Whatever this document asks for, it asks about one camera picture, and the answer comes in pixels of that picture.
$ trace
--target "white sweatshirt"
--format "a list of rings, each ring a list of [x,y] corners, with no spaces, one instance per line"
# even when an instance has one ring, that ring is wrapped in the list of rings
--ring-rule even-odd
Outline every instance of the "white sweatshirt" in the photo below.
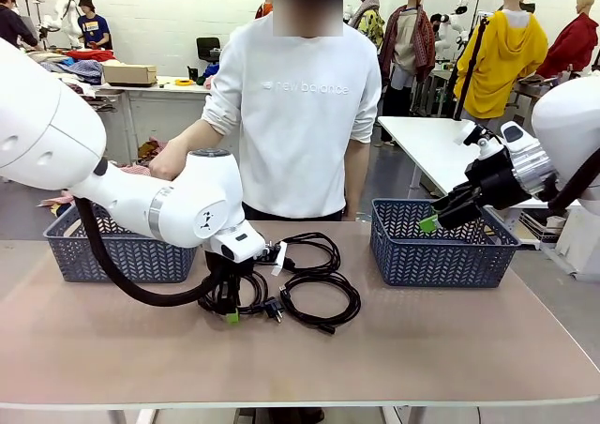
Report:
[[[233,32],[202,119],[224,135],[241,125],[244,202],[283,218],[345,206],[344,155],[370,143],[382,94],[375,46],[343,37],[273,36],[273,13]]]

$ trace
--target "dark blue storage basket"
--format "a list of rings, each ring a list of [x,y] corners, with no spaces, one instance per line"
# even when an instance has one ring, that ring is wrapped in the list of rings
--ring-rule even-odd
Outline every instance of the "dark blue storage basket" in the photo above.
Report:
[[[455,230],[425,234],[419,222],[435,212],[431,201],[373,201],[371,248],[391,286],[496,288],[520,243],[484,210]]]
[[[106,250],[128,279],[136,283],[180,283],[188,278],[196,249],[177,248],[133,234],[117,225],[97,204],[94,204],[94,215]],[[65,235],[73,225],[77,225],[76,229]],[[92,253],[75,206],[56,220],[44,236],[65,281],[110,281]]]

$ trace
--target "maroon coat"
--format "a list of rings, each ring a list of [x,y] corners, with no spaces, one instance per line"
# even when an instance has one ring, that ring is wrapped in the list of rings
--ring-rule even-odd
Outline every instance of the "maroon coat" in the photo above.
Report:
[[[548,79],[567,70],[569,65],[573,65],[575,72],[585,69],[592,61],[593,49],[598,45],[597,27],[590,16],[579,14],[556,39],[537,73]]]

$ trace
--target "yellow jacket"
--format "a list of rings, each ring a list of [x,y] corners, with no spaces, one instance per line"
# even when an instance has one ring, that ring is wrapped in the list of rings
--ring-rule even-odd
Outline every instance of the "yellow jacket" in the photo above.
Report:
[[[458,98],[478,33],[479,27],[458,61],[458,80],[454,90]],[[465,110],[480,119],[502,116],[515,81],[534,73],[547,53],[548,37],[533,15],[527,27],[513,28],[506,15],[497,11],[489,18],[465,100]]]

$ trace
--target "black shirt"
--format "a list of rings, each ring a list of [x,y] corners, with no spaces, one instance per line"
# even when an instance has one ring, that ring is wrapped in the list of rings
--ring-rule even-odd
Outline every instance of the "black shirt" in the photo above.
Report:
[[[21,16],[4,5],[0,5],[0,38],[19,47],[17,46],[17,37],[21,37],[32,47],[38,45],[38,40],[31,34]]]

